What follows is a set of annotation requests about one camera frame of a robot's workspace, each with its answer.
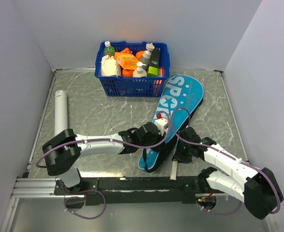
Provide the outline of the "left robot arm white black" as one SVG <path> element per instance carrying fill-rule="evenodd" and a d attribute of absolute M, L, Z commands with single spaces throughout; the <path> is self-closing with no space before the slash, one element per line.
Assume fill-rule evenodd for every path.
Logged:
<path fill-rule="evenodd" d="M 166 129 L 169 122 L 160 118 L 139 128 L 131 128 L 107 136 L 83 136 L 73 129 L 65 129 L 43 147 L 45 168 L 49 176 L 59 176 L 66 187 L 72 188 L 81 183 L 79 171 L 74 163 L 80 158 L 97 154 L 130 154 L 138 149 L 151 148 L 160 151 L 164 147 Z"/>

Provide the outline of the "badminton racket white grip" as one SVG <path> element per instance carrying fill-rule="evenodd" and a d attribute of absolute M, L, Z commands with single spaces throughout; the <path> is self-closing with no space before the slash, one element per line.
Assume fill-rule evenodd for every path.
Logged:
<path fill-rule="evenodd" d="M 178 161 L 174 160 L 171 166 L 170 180 L 176 180 L 178 170 Z"/>

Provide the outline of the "white shuttlecock tube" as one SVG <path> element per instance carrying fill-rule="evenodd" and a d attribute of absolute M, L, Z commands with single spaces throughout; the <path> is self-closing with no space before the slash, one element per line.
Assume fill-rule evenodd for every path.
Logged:
<path fill-rule="evenodd" d="M 68 128 L 67 93 L 63 90 L 55 92 L 54 136 Z"/>

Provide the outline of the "blue sport racket bag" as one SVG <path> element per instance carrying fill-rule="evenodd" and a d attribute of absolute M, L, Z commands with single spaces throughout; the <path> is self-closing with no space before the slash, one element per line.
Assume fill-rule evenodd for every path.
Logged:
<path fill-rule="evenodd" d="M 188 118 L 192 117 L 203 101 L 203 86 L 195 78 L 188 75 L 173 75 L 165 84 L 152 122 L 157 119 L 159 112 L 163 116 L 170 116 L 173 128 L 181 131 L 188 125 Z M 171 130 L 165 140 L 165 147 L 160 152 L 150 148 L 144 149 L 138 161 L 139 169 L 147 173 L 156 172 L 170 152 L 175 148 L 177 137 Z"/>

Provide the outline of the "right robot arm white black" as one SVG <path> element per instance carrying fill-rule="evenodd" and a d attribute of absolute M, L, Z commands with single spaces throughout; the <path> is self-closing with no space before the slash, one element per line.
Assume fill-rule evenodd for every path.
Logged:
<path fill-rule="evenodd" d="M 199 175 L 207 186 L 236 198 L 257 219 L 279 212 L 284 197 L 269 168 L 244 162 L 209 137 L 200 139 L 192 127 L 176 136 L 189 155 L 212 165 Z"/>

